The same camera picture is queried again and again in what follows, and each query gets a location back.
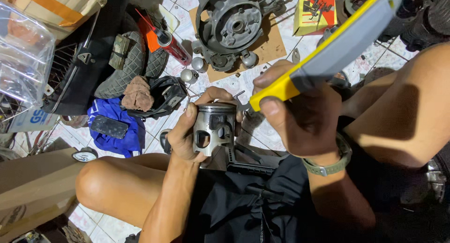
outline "black phone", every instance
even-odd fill
[[[127,133],[128,124],[106,116],[97,115],[90,128],[101,134],[122,139],[125,137],[125,133]]]

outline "plastic bag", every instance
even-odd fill
[[[40,108],[54,47],[42,23],[0,0],[0,93]]]

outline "thigh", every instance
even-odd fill
[[[76,196],[84,206],[142,228],[166,174],[166,154],[143,154],[130,160],[102,157],[83,167]]]
[[[345,132],[379,162],[420,167],[450,139],[450,44],[424,50]]]

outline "packing tape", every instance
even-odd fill
[[[32,0],[36,2],[38,5],[47,9],[48,11],[54,13],[55,15],[60,16],[64,19],[59,26],[67,27],[72,26],[79,22],[83,15],[78,13],[75,10],[70,9],[65,4],[60,3],[57,0]]]

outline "green watch strap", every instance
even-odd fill
[[[336,133],[336,143],[341,154],[341,159],[333,165],[320,166],[314,164],[313,160],[302,158],[303,164],[306,169],[311,173],[319,176],[327,176],[337,173],[345,169],[352,157],[352,149],[347,141],[339,133]]]

